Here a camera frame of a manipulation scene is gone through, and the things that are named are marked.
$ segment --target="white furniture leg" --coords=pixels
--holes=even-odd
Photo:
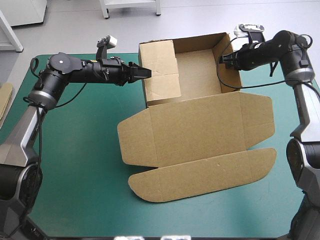
[[[22,52],[24,47],[20,43],[19,39],[17,38],[16,34],[12,30],[11,26],[9,25],[8,21],[6,20],[4,14],[0,10],[0,28],[6,35],[9,42],[2,42],[0,43],[0,50],[16,50],[17,52]]]
[[[109,18],[109,11],[107,10],[105,0],[100,0],[100,5],[101,5],[103,17],[105,19],[108,19]]]
[[[156,15],[161,15],[161,0],[155,0]]]

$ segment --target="open cardboard box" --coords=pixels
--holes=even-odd
[[[247,150],[274,134],[271,99],[217,77],[229,42],[218,33],[139,45],[140,65],[152,70],[143,84],[148,108],[120,122],[118,135],[126,164],[157,167],[129,178],[142,199],[167,202],[252,183],[274,165],[273,148]],[[237,70],[219,67],[226,83],[241,85]]]

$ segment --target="white cabinet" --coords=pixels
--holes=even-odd
[[[47,0],[0,0],[0,10],[10,26],[42,23]]]

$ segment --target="black cable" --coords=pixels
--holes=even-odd
[[[38,89],[42,89],[44,86],[42,78],[40,75],[36,74],[36,69],[38,68],[38,65],[39,65],[39,59],[36,57],[33,57],[30,61],[29,69],[30,69],[32,75],[35,76],[39,80],[39,85],[36,83],[34,86]]]
[[[74,95],[73,98],[71,98],[69,101],[66,101],[66,102],[63,103],[63,104],[60,104],[60,105],[55,106],[55,109],[56,109],[56,108],[60,108],[60,107],[62,107],[62,106],[65,106],[65,105],[67,105],[68,103],[71,103],[71,102],[82,92],[82,90],[85,88],[86,85],[87,85],[87,83],[83,84],[83,86],[80,88],[80,90],[77,92],[77,94]]]

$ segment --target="green table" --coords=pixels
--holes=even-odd
[[[115,54],[137,62],[136,53]],[[94,54],[75,55],[95,59]],[[38,69],[49,55],[38,57]],[[283,79],[278,67],[241,72],[243,85]],[[0,143],[27,108],[35,78],[27,72],[0,131]],[[70,84],[61,98],[69,100],[81,84]],[[246,90],[273,100],[275,134],[254,148],[274,147],[277,159],[262,180],[228,190],[167,203],[139,199],[129,188],[130,175],[147,168],[123,163],[117,124],[145,108],[142,84],[118,87],[88,84],[75,101],[49,111],[43,124],[43,183],[31,218],[49,236],[277,237],[289,231],[303,198],[286,158],[290,132],[298,125],[294,93],[286,84]]]

